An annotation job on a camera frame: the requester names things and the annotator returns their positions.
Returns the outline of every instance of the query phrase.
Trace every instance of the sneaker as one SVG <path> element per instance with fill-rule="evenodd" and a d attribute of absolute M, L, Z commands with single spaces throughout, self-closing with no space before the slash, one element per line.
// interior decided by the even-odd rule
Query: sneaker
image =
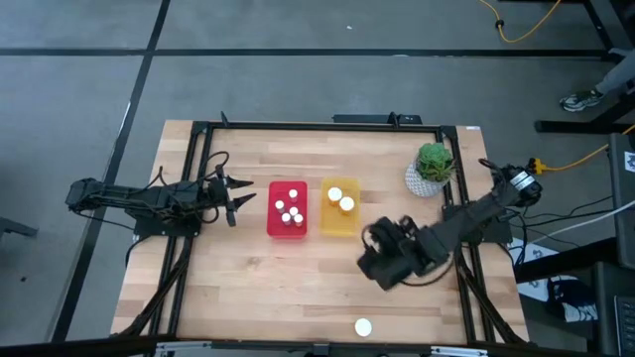
<path fill-rule="evenodd" d="M 578 112 L 599 104 L 603 97 L 604 94 L 597 90 L 587 90 L 561 99 L 560 105 L 568 112 Z"/>

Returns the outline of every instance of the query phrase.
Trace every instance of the concrete floor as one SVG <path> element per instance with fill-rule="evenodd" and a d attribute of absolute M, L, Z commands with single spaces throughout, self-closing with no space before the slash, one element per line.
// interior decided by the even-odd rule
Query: concrete floor
<path fill-rule="evenodd" d="M 0 0 L 0 47 L 145 48 L 160 3 Z M 494 4 L 511 38 L 549 9 Z M 610 7 L 593 4 L 615 44 L 627 46 Z M 477 0 L 174 1 L 159 48 L 601 48 L 580 5 L 563 5 L 517 46 L 500 41 L 492 16 Z M 2 345 L 49 338 L 85 223 L 66 211 L 64 197 L 74 180 L 103 175 L 140 63 L 135 57 L 0 57 L 0 216 L 40 228 L 36 239 L 6 235 L 0 242 Z M 611 98 L 578 115 L 562 111 L 558 99 L 593 86 L 610 69 L 584 59 L 155 58 L 117 182 L 148 181 L 164 120 L 218 119 L 220 110 L 230 120 L 277 121 L 417 113 L 430 124 L 481 126 L 489 158 L 497 163 L 523 165 L 536 156 L 559 166 L 606 138 L 539 135 L 533 121 L 587 120 L 600 113 Z M 598 157 L 543 177 L 544 198 L 531 211 L 566 212 L 609 195 L 608 175 L 608 162 Z M 114 210 L 106 218 L 131 223 Z M 584 244 L 612 229 L 606 221 L 560 238 Z M 69 338 L 108 334 L 129 244 L 130 232 L 103 226 Z M 531 321 L 529 329 L 541 345 L 581 343 Z"/>

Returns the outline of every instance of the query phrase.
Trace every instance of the yellow bin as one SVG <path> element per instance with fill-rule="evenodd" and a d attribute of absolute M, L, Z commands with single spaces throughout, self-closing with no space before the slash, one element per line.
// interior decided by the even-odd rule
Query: yellow bin
<path fill-rule="evenodd" d="M 343 197 L 351 197 L 355 206 L 350 214 L 344 215 L 339 207 L 332 206 L 328 202 L 328 190 L 331 187 L 339 187 Z M 320 223 L 322 234 L 335 237 L 354 237 L 360 234 L 359 226 L 359 182 L 356 178 L 324 178 L 321 181 L 320 198 Z"/>

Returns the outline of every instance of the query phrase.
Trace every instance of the patterned plant pot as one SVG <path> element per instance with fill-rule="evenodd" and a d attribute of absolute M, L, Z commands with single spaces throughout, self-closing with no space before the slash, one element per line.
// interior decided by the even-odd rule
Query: patterned plant pot
<path fill-rule="evenodd" d="M 417 172 L 416 160 L 408 165 L 406 169 L 406 187 L 410 192 L 420 197 L 432 197 L 444 189 L 444 186 L 449 181 L 434 182 L 421 178 L 419 172 Z"/>

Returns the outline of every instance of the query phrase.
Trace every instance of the wooden tabletop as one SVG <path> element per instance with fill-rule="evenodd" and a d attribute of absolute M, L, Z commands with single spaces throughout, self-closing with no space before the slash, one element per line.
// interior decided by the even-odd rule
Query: wooden tabletop
<path fill-rule="evenodd" d="M 167 182 L 179 180 L 190 129 L 191 121 L 166 122 L 152 177 L 163 166 Z M 478 127 L 457 127 L 457 132 L 469 197 L 477 199 L 492 187 L 489 171 L 477 162 L 485 157 L 482 135 Z M 409 214 L 418 225 L 440 220 L 443 195 L 420 198 L 404 183 L 406 167 L 418 148 L 434 140 L 434 135 L 422 133 L 215 129 L 211 151 L 230 153 L 226 173 L 254 181 L 233 190 L 232 196 L 257 195 L 240 208 L 235 227 L 228 227 L 221 211 L 221 219 L 204 225 L 195 238 L 178 337 L 465 342 L 454 268 L 434 285 L 397 286 L 384 292 L 356 266 L 363 253 L 358 237 L 326 237 L 319 232 L 320 182 L 332 176 L 359 180 L 362 224 L 384 215 L 397 220 Z M 304 180 L 309 185 L 310 219 L 302 242 L 276 241 L 266 233 L 267 189 L 272 180 Z M 132 252 L 113 332 L 128 326 L 154 293 L 166 241 L 148 239 Z M 489 297 L 516 333 L 527 338 L 509 257 L 493 244 L 479 249 Z M 160 331 L 167 329 L 171 304 L 168 296 Z M 472 307 L 477 336 L 482 339 L 473 298 Z M 361 317 L 368 318 L 373 328 L 365 338 L 353 327 Z"/>

